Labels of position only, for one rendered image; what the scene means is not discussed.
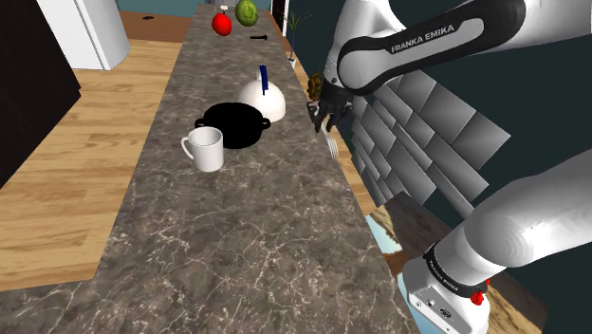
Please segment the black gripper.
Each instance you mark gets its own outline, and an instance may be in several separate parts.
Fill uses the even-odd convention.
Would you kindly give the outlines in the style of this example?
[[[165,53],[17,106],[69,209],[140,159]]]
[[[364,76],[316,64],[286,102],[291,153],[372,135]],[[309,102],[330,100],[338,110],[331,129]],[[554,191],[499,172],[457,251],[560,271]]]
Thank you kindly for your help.
[[[330,132],[337,126],[344,116],[353,110],[354,95],[347,89],[324,79],[319,102],[307,102],[306,108],[315,132],[319,133],[325,115],[330,115],[325,130]]]

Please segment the silver fork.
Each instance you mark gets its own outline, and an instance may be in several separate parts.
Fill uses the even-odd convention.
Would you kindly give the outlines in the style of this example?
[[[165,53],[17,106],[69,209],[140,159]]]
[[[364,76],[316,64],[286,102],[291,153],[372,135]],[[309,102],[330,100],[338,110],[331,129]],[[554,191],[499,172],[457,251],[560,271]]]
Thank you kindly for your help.
[[[329,152],[330,152],[331,157],[334,160],[338,161],[339,160],[339,149],[338,149],[338,146],[337,146],[337,142],[328,134],[325,125],[322,125],[321,126],[321,130],[322,130],[322,132],[324,134],[324,138],[325,138],[325,141],[327,143],[327,146],[328,146],[328,149],[329,149]]]

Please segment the brown lumpy object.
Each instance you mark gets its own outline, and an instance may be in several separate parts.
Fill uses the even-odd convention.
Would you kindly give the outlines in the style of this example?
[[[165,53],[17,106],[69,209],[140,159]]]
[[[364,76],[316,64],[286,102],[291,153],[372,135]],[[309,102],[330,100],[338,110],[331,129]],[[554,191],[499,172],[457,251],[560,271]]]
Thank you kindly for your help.
[[[322,71],[317,71],[308,78],[306,92],[312,101],[317,101],[320,98],[323,82]]]

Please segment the green plant in white pot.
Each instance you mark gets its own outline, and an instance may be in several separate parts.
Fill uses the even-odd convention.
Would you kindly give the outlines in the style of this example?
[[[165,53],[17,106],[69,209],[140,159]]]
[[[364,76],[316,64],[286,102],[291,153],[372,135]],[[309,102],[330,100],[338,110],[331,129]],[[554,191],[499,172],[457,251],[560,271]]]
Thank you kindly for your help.
[[[295,68],[295,65],[296,65],[296,59],[294,58],[296,30],[302,22],[304,22],[306,19],[308,19],[310,17],[311,17],[311,14],[301,17],[301,16],[296,15],[294,12],[292,12],[290,10],[287,12],[287,14],[284,15],[285,22],[287,23],[287,25],[291,29],[290,52],[289,52],[288,60],[289,60],[292,68]]]

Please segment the black pot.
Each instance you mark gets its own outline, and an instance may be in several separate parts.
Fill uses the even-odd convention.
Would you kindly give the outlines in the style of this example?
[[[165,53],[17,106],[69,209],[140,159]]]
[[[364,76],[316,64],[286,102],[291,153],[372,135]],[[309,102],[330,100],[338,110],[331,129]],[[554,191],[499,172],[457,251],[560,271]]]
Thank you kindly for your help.
[[[220,130],[227,149],[252,146],[270,125],[271,121],[257,108],[242,102],[217,103],[194,122],[195,128],[210,126]]]

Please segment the white mug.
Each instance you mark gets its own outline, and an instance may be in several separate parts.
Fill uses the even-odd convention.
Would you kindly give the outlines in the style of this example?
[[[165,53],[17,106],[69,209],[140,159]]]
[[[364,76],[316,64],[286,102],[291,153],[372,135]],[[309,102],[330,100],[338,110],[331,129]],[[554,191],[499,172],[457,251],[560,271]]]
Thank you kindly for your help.
[[[195,128],[180,144],[194,167],[201,172],[215,172],[224,164],[223,134],[214,127]]]

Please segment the green round fruit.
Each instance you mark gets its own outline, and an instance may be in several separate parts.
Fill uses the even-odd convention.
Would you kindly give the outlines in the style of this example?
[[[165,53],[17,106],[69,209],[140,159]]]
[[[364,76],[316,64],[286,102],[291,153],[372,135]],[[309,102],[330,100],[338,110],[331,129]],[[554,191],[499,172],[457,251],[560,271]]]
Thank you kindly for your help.
[[[235,6],[235,17],[244,27],[252,27],[258,21],[258,8],[252,0],[240,0]]]

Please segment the red apple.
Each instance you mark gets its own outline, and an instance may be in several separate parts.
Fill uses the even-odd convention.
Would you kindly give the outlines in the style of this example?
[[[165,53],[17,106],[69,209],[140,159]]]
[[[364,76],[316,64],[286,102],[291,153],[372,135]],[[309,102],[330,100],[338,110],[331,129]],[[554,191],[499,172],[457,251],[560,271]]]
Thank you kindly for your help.
[[[217,13],[212,19],[212,28],[220,36],[228,36],[232,29],[231,19],[224,12]]]

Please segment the white refrigerator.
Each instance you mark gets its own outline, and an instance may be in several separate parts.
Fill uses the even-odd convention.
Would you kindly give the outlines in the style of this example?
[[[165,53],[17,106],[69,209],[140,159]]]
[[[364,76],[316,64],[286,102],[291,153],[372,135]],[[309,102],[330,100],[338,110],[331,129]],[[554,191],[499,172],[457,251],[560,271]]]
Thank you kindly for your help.
[[[129,53],[117,0],[37,0],[73,69],[112,70]]]

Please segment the dark cabinet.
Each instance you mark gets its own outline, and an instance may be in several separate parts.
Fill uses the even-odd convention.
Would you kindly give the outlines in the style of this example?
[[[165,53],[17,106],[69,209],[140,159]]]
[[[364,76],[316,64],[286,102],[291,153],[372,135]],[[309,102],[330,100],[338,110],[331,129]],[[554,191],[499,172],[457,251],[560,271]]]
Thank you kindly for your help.
[[[0,188],[81,97],[36,0],[0,0]]]

